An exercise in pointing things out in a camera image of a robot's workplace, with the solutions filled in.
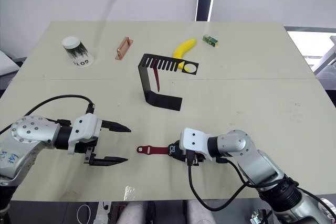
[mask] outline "paper cup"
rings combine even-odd
[[[64,38],[62,45],[76,67],[85,68],[93,63],[93,56],[76,36]]]

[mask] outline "white cable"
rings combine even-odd
[[[89,221],[90,221],[90,219],[91,219],[91,208],[88,206],[88,205],[86,205],[86,204],[83,204],[83,205],[81,205],[78,209],[77,209],[77,221],[78,221],[78,223],[79,224],[83,224],[82,222],[80,222],[80,220],[79,220],[79,218],[78,218],[78,212],[79,212],[79,210],[82,208],[82,207],[87,207],[87,208],[89,208],[89,218],[88,218],[88,221],[86,222],[86,224],[89,224]]]

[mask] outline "yellow banana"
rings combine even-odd
[[[181,43],[174,51],[173,58],[182,59],[183,55],[197,44],[197,39],[189,39]],[[183,62],[178,64],[178,68],[183,68]]]

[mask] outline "black metal stand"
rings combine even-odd
[[[169,70],[176,72],[178,65],[183,62],[183,73],[196,74],[198,69],[198,63],[187,61],[183,59],[175,59],[159,55],[144,54],[138,65],[140,79],[142,83],[143,93],[145,95],[146,102],[152,106],[165,108],[169,110],[181,109],[182,98],[181,97],[172,97],[164,94],[156,94],[151,91],[151,86],[148,77],[147,68],[157,68],[161,70]],[[187,64],[192,64],[196,67],[194,72],[187,72],[184,69],[184,66]]]

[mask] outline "white table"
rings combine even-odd
[[[103,25],[101,36],[97,27]],[[219,40],[213,48],[202,41]],[[77,35],[96,60],[78,69],[61,46]],[[134,43],[114,59],[124,36]],[[183,97],[181,110],[144,100],[138,63],[144,53],[171,56],[179,43],[197,38],[185,55],[199,62],[197,75],[159,71],[160,93]],[[241,129],[289,176],[315,194],[336,193],[336,110],[288,34],[277,23],[56,22],[28,57],[0,99],[0,125],[59,94],[83,94],[102,119],[131,133],[103,130],[97,157],[129,160],[110,167],[83,164],[83,154],[43,150],[13,199],[47,201],[162,200],[194,198],[186,164],[166,155],[138,154],[139,145],[168,146],[185,127],[213,134]],[[86,103],[63,99],[36,114],[74,120]],[[193,168],[194,186],[205,199],[229,198],[240,186],[230,166],[204,162]],[[256,197],[245,189],[240,197]]]

